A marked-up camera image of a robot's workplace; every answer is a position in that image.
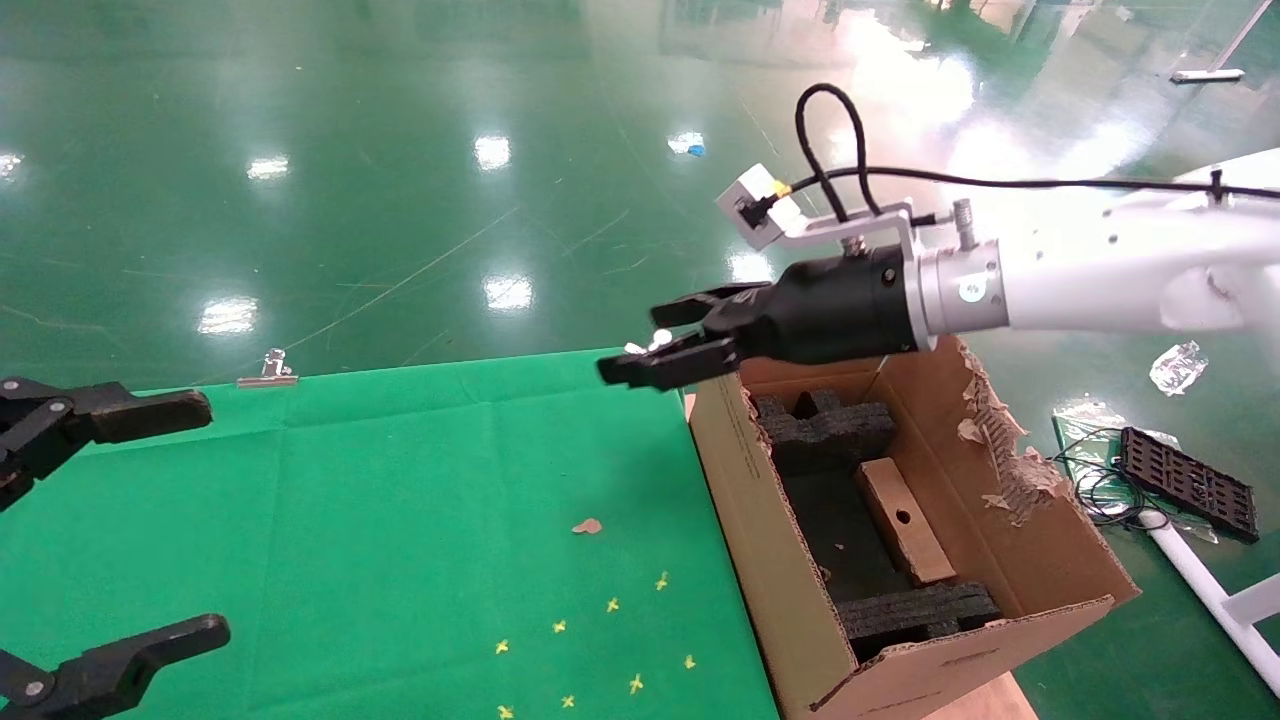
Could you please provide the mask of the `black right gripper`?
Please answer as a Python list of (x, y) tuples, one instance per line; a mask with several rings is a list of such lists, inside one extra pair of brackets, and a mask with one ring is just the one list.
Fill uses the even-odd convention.
[(777, 282), (722, 284), (655, 305), (655, 328), (696, 331), (596, 360), (607, 386), (668, 392), (735, 373), (746, 357), (823, 365), (919, 350), (901, 249), (800, 261)]

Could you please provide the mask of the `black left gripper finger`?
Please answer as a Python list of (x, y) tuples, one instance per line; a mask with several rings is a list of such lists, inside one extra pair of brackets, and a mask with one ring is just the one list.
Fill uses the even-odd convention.
[(24, 498), (88, 445), (120, 445), (205, 428), (205, 393), (137, 396), (118, 382), (60, 388), (28, 378), (1, 387), (1, 510)]
[(3, 719), (106, 719), (131, 711), (164, 667), (230, 642), (230, 625), (205, 614), (86, 650), (46, 671), (1, 652)]

